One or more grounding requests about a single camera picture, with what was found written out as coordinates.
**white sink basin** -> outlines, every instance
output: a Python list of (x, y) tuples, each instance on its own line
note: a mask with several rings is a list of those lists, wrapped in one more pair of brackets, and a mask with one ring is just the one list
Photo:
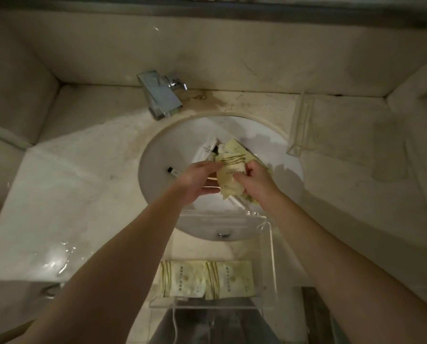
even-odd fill
[[(271, 167), (274, 171), (274, 181), (280, 190), (299, 202), (303, 189), (303, 172), (299, 159), (285, 153), (287, 141), (261, 123), (236, 116), (188, 119), (153, 138), (139, 164), (139, 183), (147, 202), (152, 202), (175, 181), (167, 169), (173, 167), (183, 171), (195, 160), (198, 150), (210, 137), (216, 137), (223, 143), (235, 138)], [(258, 205), (248, 205), (251, 210), (264, 213)], [(199, 197), (186, 209), (238, 210), (229, 200), (222, 200), (220, 194)], [(211, 234), (202, 230), (193, 232), (192, 229), (184, 229), (180, 225), (177, 228), (196, 237), (211, 240)], [(240, 236), (250, 237), (250, 232), (241, 233)], [(240, 238), (237, 235), (231, 237), (233, 240)]]

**person's right hand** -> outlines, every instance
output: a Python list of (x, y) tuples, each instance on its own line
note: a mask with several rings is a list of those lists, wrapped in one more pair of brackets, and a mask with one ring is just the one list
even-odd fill
[(246, 164), (248, 176), (236, 173), (234, 179), (245, 187), (246, 192), (254, 199), (258, 200), (261, 207), (269, 210), (269, 202), (276, 194), (281, 191), (277, 188), (271, 175), (257, 161), (250, 161)]

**wet countertop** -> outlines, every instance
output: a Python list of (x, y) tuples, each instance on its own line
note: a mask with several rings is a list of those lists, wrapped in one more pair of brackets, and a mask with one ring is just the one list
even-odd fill
[[(147, 205), (138, 183), (149, 141), (196, 115), (238, 115), (288, 138), (297, 95), (187, 91), (183, 111), (155, 121), (137, 87), (64, 86), (27, 150), (0, 215), (0, 280), (67, 281)], [(314, 96), (302, 207), (411, 288), (427, 289), (427, 207), (411, 167), (380, 182), (375, 123), (382, 98)], [(311, 285), (274, 230), (277, 283)], [(166, 255), (199, 240), (178, 230)]]

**acrylic tray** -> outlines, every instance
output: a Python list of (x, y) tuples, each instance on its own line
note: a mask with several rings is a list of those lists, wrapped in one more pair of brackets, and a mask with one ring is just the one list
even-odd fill
[(186, 210), (179, 222), (197, 225), (198, 229), (217, 230), (250, 229), (255, 226), (261, 232), (255, 233), (245, 240), (209, 241), (175, 230), (164, 253), (164, 260), (250, 260), (252, 263), (255, 296), (250, 298), (229, 298), (206, 301), (199, 298), (163, 297), (159, 283), (160, 271), (155, 277), (147, 301), (153, 309), (171, 307), (185, 309), (272, 309), (276, 302), (277, 289), (275, 283), (274, 249), (271, 225), (265, 216), (244, 211), (197, 211)]

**faucet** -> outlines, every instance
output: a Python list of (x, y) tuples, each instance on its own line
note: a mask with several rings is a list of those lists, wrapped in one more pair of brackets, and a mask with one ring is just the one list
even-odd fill
[(145, 98), (150, 106), (149, 111), (157, 121), (166, 117), (169, 118), (176, 113), (182, 102), (172, 92), (178, 88), (187, 90), (186, 84), (182, 83), (175, 72), (160, 76), (155, 70), (143, 72), (137, 75), (143, 86)]

